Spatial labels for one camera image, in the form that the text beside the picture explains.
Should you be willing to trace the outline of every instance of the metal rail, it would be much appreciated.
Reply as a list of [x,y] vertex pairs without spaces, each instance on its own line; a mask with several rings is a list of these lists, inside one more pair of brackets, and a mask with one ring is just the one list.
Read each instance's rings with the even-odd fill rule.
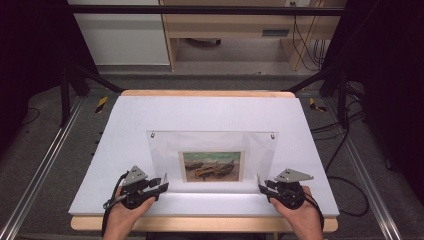
[[346,16],[358,10],[345,8],[311,7],[255,7],[255,6],[156,6],[156,5],[47,5],[52,11],[91,14],[209,14],[209,15],[290,15],[290,16]]
[[[327,98],[324,98],[324,101],[332,117],[337,121],[336,107],[334,106],[333,101],[330,101]],[[344,132],[341,127],[339,127],[339,131],[340,133]],[[346,139],[345,150],[349,156],[352,167],[355,170],[356,176],[358,177],[364,192],[367,194],[371,209],[374,212],[374,216],[377,219],[377,222],[385,238],[387,240],[402,239],[399,230],[397,229],[397,226],[386,207],[386,204],[381,198],[381,195],[378,192],[374,181],[371,179],[370,174],[362,163],[361,157],[359,156],[359,153],[349,136],[347,136]]]
[[1,229],[1,240],[14,239],[16,234],[18,233],[19,228],[21,227],[26,215],[28,214],[28,211],[30,210],[38,192],[40,191],[41,186],[43,185],[44,180],[46,179],[50,171],[50,168],[55,162],[56,157],[60,149],[62,148],[62,145],[65,142],[66,137],[68,136],[68,133],[72,128],[72,125],[75,122],[75,119],[77,118],[77,115],[81,109],[84,99],[85,97],[77,97],[72,107],[72,115],[69,118],[69,121],[64,127],[61,127],[59,129],[55,139],[50,145],[49,150],[47,151],[42,162],[40,163],[37,172],[34,174],[31,182],[25,190],[25,193],[22,195],[21,200],[19,201],[12,215],[9,217],[7,223]]

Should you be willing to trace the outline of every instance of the floor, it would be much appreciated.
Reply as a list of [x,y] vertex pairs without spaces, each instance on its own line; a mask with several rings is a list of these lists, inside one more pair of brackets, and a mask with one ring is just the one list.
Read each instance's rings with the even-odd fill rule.
[[[304,66],[297,72],[289,70],[278,40],[223,39],[219,46],[210,42],[183,41],[174,72],[148,68],[143,74],[110,71],[104,77],[124,88],[139,89],[240,89],[281,90],[296,84],[316,71]],[[313,63],[305,58],[308,67]],[[12,220],[16,239],[98,239],[98,232],[78,232],[70,228],[67,213],[76,191],[90,165],[101,133],[118,94],[93,82],[87,97],[75,97],[80,104],[65,139],[57,140],[61,131],[60,91],[53,88],[34,96],[22,128],[0,161],[0,226]],[[327,166],[346,131],[337,124],[325,131],[313,130],[336,122],[333,97],[320,98],[320,83],[297,95],[323,162]],[[361,86],[352,83],[361,90]],[[95,113],[99,99],[108,97],[101,113]],[[315,100],[311,107],[310,99]],[[334,158],[328,175],[343,177],[367,193],[370,209],[361,217],[366,201],[360,191],[345,181],[330,179],[337,202],[345,213],[338,217],[339,229],[326,234],[326,239],[424,239],[424,207],[416,199],[402,174],[386,169],[384,156],[366,124],[366,116],[355,113],[361,105],[348,97],[351,118],[349,135]],[[52,142],[58,151],[49,155]],[[40,173],[39,166],[47,172]],[[38,187],[33,176],[41,176]],[[22,196],[32,196],[30,200]],[[21,218],[14,219],[19,209]],[[133,233],[132,237],[143,237]],[[293,239],[286,235],[283,239]]]

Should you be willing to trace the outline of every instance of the white cabinet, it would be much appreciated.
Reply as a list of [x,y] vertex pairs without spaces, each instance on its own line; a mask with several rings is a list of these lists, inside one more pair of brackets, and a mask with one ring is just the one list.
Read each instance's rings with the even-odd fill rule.
[[[69,4],[158,5],[157,0],[68,0]],[[159,14],[75,14],[96,65],[169,65]]]

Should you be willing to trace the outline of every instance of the gray floor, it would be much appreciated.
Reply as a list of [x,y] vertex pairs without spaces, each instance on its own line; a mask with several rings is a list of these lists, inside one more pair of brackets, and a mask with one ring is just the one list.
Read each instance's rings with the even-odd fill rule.
[[[155,70],[147,71],[143,75],[107,72],[108,74],[104,76],[121,87],[134,89],[280,90],[292,86],[313,73],[304,68],[298,72],[290,71],[287,60],[282,57],[281,46],[277,43],[278,41],[223,40],[221,46],[210,46],[205,45],[208,43],[187,41],[181,45],[184,49],[180,51],[175,72]],[[101,139],[101,132],[107,123],[113,103],[118,97],[118,94],[91,82],[90,84],[93,89],[89,96],[83,98],[81,112],[55,158],[26,218],[21,223],[17,239],[98,239],[98,232],[72,230],[71,216],[67,213],[90,165],[92,154],[97,147],[96,141]],[[319,83],[299,93],[311,129],[335,121],[330,111],[321,112],[310,108],[310,96],[315,96],[317,106],[331,108],[329,105],[335,102],[331,98],[317,97],[315,92],[317,87]],[[102,96],[108,96],[108,101],[101,113],[95,113]],[[1,156],[0,226],[5,225],[9,216],[12,215],[59,131],[61,120],[59,89],[53,88],[34,96],[29,107],[37,108],[40,115],[35,121],[22,126],[13,144]],[[360,110],[359,104],[353,104],[350,113]],[[35,110],[29,110],[24,123],[36,117],[36,113]],[[341,141],[341,136],[338,134],[338,128],[318,135],[314,134],[324,166]],[[402,174],[386,169],[384,156],[372,132],[362,119],[351,122],[349,137],[354,143],[360,160],[370,173],[402,239],[424,239],[423,206],[410,190]],[[346,147],[343,147],[335,158],[329,175],[344,177],[358,185],[361,184],[360,178],[352,167]],[[357,213],[364,209],[364,200],[357,190],[336,180],[330,180],[330,184],[336,200],[344,210]],[[339,229],[334,233],[326,234],[326,238],[386,239],[376,214],[378,209],[370,209],[365,216],[359,218],[342,213],[337,218]],[[134,236],[143,236],[143,233],[134,233]],[[286,235],[285,238],[293,239],[293,236]]]

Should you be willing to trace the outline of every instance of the metal bracket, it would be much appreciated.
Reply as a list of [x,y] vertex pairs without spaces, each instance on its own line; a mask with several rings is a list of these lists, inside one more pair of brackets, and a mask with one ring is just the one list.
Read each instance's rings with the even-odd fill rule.
[[277,177],[274,178],[274,180],[277,182],[285,182],[285,183],[299,182],[299,181],[312,180],[312,179],[314,179],[313,176],[295,171],[290,168],[287,168],[286,170],[278,174]]
[[124,182],[122,183],[122,186],[127,186],[132,183],[141,181],[146,179],[148,176],[146,173],[144,173],[140,168],[137,166],[134,166],[131,168],[130,172],[128,173],[128,176],[125,178]]

